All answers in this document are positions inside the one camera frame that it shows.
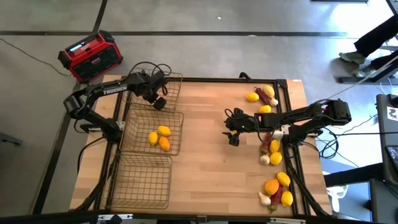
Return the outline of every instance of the concrete floor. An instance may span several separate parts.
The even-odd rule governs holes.
[[[91,31],[100,0],[0,2],[0,30]],[[356,67],[337,59],[354,50],[355,37],[392,16],[384,1],[363,3],[294,1],[109,1],[101,29],[111,31],[266,31],[349,32],[349,38],[236,36],[116,36],[124,56],[110,74],[126,74],[137,62],[167,63],[186,77],[301,79],[308,102],[344,89],[335,77],[349,76]],[[79,36],[0,36],[31,55],[67,73],[57,60],[59,50]],[[369,57],[388,54],[378,50]],[[30,212],[49,161],[64,108],[62,101],[75,81],[63,77],[0,41],[0,131],[24,140],[20,147],[0,144],[0,216]],[[389,86],[384,89],[390,92]],[[381,90],[361,85],[338,97],[349,103],[354,126],[376,114]],[[340,153],[360,166],[381,160],[378,139],[342,140]],[[69,209],[76,179],[76,160],[85,134],[69,129],[44,212]],[[366,149],[368,156],[359,157]],[[334,161],[348,164],[336,156]]]

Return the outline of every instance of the table leg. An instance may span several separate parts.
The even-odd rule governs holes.
[[[372,164],[333,174],[324,175],[326,187],[369,181],[372,178],[383,180],[383,163]]]
[[[9,136],[8,134],[0,133],[0,141],[2,142],[11,142],[17,145],[22,144],[22,140],[19,140],[18,138],[14,138],[12,136]]]

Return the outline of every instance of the metal wire basket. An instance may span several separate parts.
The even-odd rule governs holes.
[[[176,156],[180,152],[182,124],[181,112],[131,109],[126,118],[120,150]],[[167,152],[161,150],[159,144],[151,146],[148,140],[148,135],[157,132],[161,125],[169,127],[172,133],[167,137],[170,143]]]
[[[153,70],[145,68],[135,68],[132,72],[142,72],[142,71],[150,75],[152,74]],[[167,95],[163,94],[161,88],[157,91],[157,94],[159,94],[160,97],[163,97],[167,101],[166,105],[162,109],[163,111],[175,111],[175,108],[177,107],[178,96],[181,90],[181,82],[182,82],[182,75],[179,73],[172,72],[170,73],[170,75],[167,75],[167,84],[165,86],[168,91]],[[130,103],[131,107],[148,109],[148,110],[154,109],[153,105],[150,104],[148,101],[144,100],[141,96],[129,94],[126,95],[123,98],[123,100],[125,102]]]
[[[113,183],[108,183],[102,200],[103,203],[108,201],[108,206],[104,206],[166,209],[169,206],[172,159],[169,156],[137,154],[118,156],[116,178],[111,179]]]

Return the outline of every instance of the red radio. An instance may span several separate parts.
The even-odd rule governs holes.
[[[60,51],[58,59],[79,83],[88,83],[120,64],[123,57],[111,34],[100,30]]]

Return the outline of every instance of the white label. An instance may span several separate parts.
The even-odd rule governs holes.
[[[398,121],[398,108],[387,107],[387,118],[393,121]]]

